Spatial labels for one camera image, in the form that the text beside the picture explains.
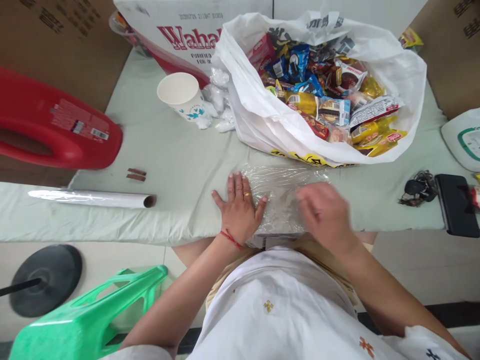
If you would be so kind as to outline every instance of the left hand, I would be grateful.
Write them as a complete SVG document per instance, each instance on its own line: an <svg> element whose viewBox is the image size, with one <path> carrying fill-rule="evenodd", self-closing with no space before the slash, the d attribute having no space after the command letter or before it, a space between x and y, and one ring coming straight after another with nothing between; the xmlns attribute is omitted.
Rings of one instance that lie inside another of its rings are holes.
<svg viewBox="0 0 480 360"><path fill-rule="evenodd" d="M215 190L211 196L221 212L221 229L228 229L232 238L243 245L259 228L268 199L262 197L255 209L249 180L240 172L228 176L227 202Z"/></svg>

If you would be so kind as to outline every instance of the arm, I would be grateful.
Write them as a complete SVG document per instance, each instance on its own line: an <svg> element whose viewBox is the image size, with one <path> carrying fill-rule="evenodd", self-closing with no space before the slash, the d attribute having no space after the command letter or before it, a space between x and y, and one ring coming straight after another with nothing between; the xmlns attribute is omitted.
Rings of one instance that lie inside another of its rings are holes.
<svg viewBox="0 0 480 360"><path fill-rule="evenodd" d="M252 237L262 221L267 198L255 210L249 181L238 172L236 186L233 174L228 178L228 202L212 192L220 208L222 229L228 229L239 244ZM133 345L156 345L166 349L172 358L200 307L222 270L238 255L233 242L218 235L197 260L176 279L153 304L125 338L121 349Z"/></svg>
<svg viewBox="0 0 480 360"><path fill-rule="evenodd" d="M305 223L315 239L343 265L368 314L384 335L405 336L405 327L423 326L468 354L449 331L363 246L350 228L348 204L327 183L297 192Z"/></svg>

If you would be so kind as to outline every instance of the cardboard tube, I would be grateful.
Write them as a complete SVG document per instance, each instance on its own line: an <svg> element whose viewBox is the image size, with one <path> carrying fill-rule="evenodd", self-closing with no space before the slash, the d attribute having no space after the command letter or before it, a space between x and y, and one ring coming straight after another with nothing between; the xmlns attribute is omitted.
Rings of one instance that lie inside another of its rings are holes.
<svg viewBox="0 0 480 360"><path fill-rule="evenodd" d="M149 209L155 205L157 197L151 194L131 194L122 192L99 192L88 190L33 190L28 195L33 198L56 201L66 204L100 207Z"/></svg>

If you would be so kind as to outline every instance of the paper cup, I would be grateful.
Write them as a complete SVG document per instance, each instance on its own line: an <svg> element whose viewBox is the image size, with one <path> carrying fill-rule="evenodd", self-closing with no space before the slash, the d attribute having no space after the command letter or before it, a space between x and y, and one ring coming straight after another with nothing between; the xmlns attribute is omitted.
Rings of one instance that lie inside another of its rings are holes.
<svg viewBox="0 0 480 360"><path fill-rule="evenodd" d="M164 77L156 88L156 95L189 122L204 114L199 82L189 73L176 72Z"/></svg>

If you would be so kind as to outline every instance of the black phone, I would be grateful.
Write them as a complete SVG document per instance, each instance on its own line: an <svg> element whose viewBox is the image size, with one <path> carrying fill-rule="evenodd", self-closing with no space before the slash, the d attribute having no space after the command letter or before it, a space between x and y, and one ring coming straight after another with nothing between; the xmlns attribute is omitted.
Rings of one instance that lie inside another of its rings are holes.
<svg viewBox="0 0 480 360"><path fill-rule="evenodd" d="M463 176L435 175L446 232L466 238L480 238L469 185Z"/></svg>

